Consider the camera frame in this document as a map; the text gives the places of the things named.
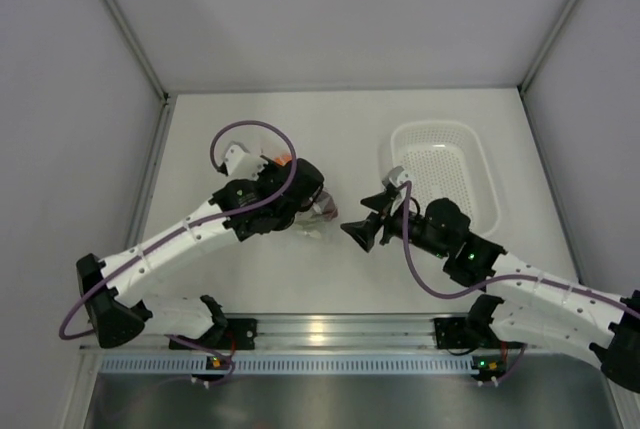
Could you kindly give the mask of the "polka dot zip bag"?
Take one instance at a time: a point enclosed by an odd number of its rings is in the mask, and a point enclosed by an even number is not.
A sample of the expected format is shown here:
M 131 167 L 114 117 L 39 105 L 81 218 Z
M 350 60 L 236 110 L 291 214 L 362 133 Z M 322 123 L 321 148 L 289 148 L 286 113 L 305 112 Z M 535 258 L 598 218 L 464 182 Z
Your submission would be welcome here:
M 277 142 L 274 136 L 260 136 L 259 149 L 262 156 L 272 161 L 275 156 L 280 154 L 291 155 L 287 146 L 283 142 Z M 313 199 L 310 207 L 306 211 L 296 214 L 294 222 L 290 226 L 291 231 L 298 235 L 317 240 L 325 238 L 328 224 L 335 219 L 326 221 L 318 213 L 315 202 L 322 191 L 329 192 L 326 187 L 323 187 L 319 194 Z

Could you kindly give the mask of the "fake orange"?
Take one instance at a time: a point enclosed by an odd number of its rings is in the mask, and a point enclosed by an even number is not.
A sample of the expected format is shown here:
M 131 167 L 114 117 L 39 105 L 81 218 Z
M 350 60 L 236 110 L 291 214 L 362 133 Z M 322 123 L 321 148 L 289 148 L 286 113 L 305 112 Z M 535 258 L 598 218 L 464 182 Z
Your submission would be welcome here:
M 290 161 L 292 160 L 292 157 L 290 154 L 280 154 L 274 157 L 273 161 L 281 166 L 286 166 Z

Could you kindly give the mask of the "fake red grapes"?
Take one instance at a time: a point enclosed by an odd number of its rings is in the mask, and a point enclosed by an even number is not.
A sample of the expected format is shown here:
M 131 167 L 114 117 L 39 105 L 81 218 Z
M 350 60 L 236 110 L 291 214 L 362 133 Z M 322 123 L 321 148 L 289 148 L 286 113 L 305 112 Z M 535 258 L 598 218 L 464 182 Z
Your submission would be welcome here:
M 327 191 L 322 191 L 316 199 L 315 205 L 318 208 L 319 215 L 326 221 L 336 219 L 339 215 L 338 206 Z

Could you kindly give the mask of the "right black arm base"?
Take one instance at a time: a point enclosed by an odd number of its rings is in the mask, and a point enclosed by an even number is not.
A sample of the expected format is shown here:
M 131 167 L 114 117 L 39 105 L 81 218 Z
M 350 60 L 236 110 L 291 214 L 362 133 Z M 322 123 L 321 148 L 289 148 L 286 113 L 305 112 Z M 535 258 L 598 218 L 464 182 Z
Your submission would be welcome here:
M 469 322 L 465 317 L 435 318 L 433 323 L 438 349 L 499 349 L 501 347 L 501 341 L 485 324 Z

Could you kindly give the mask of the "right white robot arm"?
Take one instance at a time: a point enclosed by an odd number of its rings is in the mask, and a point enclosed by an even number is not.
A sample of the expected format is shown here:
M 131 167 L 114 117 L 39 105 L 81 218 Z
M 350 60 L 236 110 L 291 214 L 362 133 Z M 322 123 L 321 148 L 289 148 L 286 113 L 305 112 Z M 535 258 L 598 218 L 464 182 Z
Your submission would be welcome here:
M 388 185 L 362 200 L 369 215 L 342 224 L 364 251 L 398 238 L 404 254 L 423 250 L 443 261 L 461 291 L 441 293 L 420 277 L 429 295 L 452 300 L 476 295 L 466 316 L 468 337 L 480 346 L 495 341 L 546 348 L 581 360 L 631 392 L 639 390 L 639 294 L 624 297 L 555 277 L 504 247 L 474 234 L 470 219 L 448 198 L 421 208 L 411 186 Z

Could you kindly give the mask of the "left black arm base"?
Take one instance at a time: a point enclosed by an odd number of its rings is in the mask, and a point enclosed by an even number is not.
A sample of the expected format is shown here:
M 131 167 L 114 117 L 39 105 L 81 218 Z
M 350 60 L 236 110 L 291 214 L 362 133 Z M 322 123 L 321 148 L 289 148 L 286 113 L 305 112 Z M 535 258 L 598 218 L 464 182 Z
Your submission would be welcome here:
M 212 328 L 202 337 L 195 340 L 188 339 L 186 336 L 180 336 L 180 339 L 198 347 L 216 351 L 251 351 L 255 349 L 257 329 L 258 321 L 254 318 L 232 317 L 228 319 L 225 329 Z

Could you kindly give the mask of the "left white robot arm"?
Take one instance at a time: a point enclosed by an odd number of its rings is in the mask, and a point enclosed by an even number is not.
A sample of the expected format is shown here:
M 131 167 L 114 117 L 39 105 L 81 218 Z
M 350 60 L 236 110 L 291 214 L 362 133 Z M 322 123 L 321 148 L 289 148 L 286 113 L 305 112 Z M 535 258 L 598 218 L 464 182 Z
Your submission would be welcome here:
M 153 288 L 196 259 L 252 236 L 288 229 L 324 188 L 310 162 L 279 165 L 263 158 L 247 178 L 229 180 L 185 219 L 151 239 L 103 259 L 76 263 L 82 304 L 103 349 L 142 335 L 170 336 L 178 348 L 213 349 L 228 320 L 210 295 L 165 298 Z

